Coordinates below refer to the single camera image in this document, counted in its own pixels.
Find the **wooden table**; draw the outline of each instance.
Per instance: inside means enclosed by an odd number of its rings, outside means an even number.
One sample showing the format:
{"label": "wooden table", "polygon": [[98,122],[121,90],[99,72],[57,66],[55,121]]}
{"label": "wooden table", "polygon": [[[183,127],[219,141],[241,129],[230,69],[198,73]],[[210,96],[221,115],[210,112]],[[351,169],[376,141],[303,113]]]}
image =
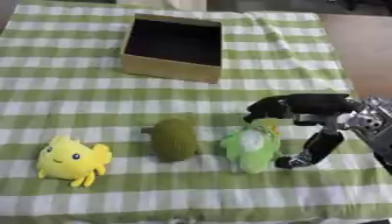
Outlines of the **wooden table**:
{"label": "wooden table", "polygon": [[[0,30],[18,0],[0,0]],[[392,98],[392,17],[320,15],[361,97]]]}

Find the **striped tablecloth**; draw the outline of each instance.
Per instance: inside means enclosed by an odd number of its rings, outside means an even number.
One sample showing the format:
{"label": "striped tablecloth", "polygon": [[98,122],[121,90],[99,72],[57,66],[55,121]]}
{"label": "striped tablecloth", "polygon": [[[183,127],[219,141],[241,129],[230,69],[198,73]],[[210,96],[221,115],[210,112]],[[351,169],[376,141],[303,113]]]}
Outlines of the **striped tablecloth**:
{"label": "striped tablecloth", "polygon": [[[257,175],[231,173],[218,147],[263,97],[351,92],[317,15],[21,2],[0,38],[1,223],[357,223],[392,216],[392,178],[353,135],[318,165],[271,166]],[[221,21],[220,83],[122,73],[119,47],[136,12]],[[141,128],[189,116],[204,154],[158,163]],[[283,121],[281,151],[299,152],[317,129]],[[109,145],[108,174],[76,189],[37,179],[37,153],[60,133]]]}

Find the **cardboard box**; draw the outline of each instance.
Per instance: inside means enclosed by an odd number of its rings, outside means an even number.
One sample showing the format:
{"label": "cardboard box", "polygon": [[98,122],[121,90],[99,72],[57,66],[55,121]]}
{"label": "cardboard box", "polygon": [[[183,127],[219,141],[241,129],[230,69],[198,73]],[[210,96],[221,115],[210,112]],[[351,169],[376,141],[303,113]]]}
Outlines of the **cardboard box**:
{"label": "cardboard box", "polygon": [[217,83],[221,23],[136,14],[121,49],[122,70],[162,78]]}

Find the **yellow plush toy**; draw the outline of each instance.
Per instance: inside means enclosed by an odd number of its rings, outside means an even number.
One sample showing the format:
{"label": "yellow plush toy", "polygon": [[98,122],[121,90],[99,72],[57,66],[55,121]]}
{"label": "yellow plush toy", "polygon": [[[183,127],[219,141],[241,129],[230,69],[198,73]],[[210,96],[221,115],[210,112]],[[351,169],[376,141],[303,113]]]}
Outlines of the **yellow plush toy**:
{"label": "yellow plush toy", "polygon": [[71,186],[89,187],[98,175],[106,172],[105,166],[110,163],[112,153],[104,144],[96,144],[93,149],[69,136],[56,136],[38,157],[38,178],[46,176],[58,179],[71,179]]}

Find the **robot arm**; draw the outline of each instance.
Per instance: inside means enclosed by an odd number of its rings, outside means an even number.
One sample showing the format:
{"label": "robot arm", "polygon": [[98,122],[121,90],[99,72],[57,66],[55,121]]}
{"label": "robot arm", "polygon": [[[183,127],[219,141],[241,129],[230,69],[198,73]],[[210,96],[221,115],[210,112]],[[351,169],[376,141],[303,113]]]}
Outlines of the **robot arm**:
{"label": "robot arm", "polygon": [[[290,118],[299,126],[322,125],[295,157],[280,157],[276,166],[294,168],[315,165],[344,141],[340,130],[351,130],[374,152],[392,174],[392,101],[369,96],[365,101],[347,99],[348,94],[291,94],[261,99],[248,107],[247,123],[255,119]],[[343,114],[349,116],[338,122]]]}

